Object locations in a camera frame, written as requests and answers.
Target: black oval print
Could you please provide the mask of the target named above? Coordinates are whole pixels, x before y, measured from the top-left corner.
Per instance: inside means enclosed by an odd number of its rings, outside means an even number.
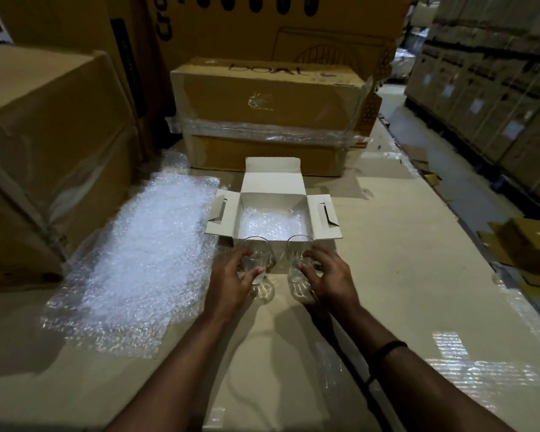
[[[262,10],[262,3],[264,0],[249,0],[250,10],[257,14]]]
[[[196,0],[196,3],[198,3],[198,6],[205,9],[210,6],[210,0]]]
[[[304,0],[304,12],[309,17],[313,17],[318,12],[320,0]]]
[[[281,15],[287,14],[290,10],[290,0],[276,0],[276,10]]]
[[[236,0],[221,0],[224,10],[231,11],[236,6]]]

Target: warehouse aisle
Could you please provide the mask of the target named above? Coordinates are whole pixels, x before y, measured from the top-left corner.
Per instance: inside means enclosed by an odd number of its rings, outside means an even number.
[[[450,207],[473,231],[488,231],[489,222],[504,222],[522,213],[504,196],[493,192],[488,181],[476,174],[452,145],[404,107],[405,86],[384,85],[378,91],[382,97],[380,112],[390,123],[390,131],[402,144],[426,149],[430,169],[442,182],[437,187]]]

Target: black strap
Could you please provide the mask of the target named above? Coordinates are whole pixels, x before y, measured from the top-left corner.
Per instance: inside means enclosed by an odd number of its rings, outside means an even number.
[[[398,347],[408,348],[408,345],[404,341],[390,341],[388,344],[380,347],[369,359],[367,359],[366,362],[368,363],[368,369],[370,370],[370,380],[378,378],[378,372],[382,361],[392,350]]]

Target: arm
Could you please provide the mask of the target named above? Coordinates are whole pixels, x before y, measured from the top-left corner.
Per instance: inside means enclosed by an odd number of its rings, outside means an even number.
[[[322,246],[307,251],[322,264],[318,277],[308,265],[300,270],[314,294],[338,320],[365,358],[397,338],[360,306],[350,268]],[[384,357],[378,381],[407,430],[500,431],[513,429],[483,408],[406,347]]]
[[[235,249],[214,262],[204,312],[106,432],[186,430],[209,359],[262,271],[254,268],[238,279],[238,264],[249,252]]]

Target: hand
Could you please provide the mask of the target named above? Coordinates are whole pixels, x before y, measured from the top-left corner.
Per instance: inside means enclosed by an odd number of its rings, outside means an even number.
[[[253,268],[242,279],[238,278],[240,261],[250,254],[252,250],[248,247],[238,247],[215,259],[203,314],[228,322],[240,311],[251,291],[252,282],[264,271],[264,268]]]
[[[316,259],[322,265],[322,277],[307,264],[298,265],[298,269],[308,278],[314,294],[334,317],[339,312],[360,307],[350,267],[338,254],[324,246],[314,245],[312,250],[307,250],[303,256]]]

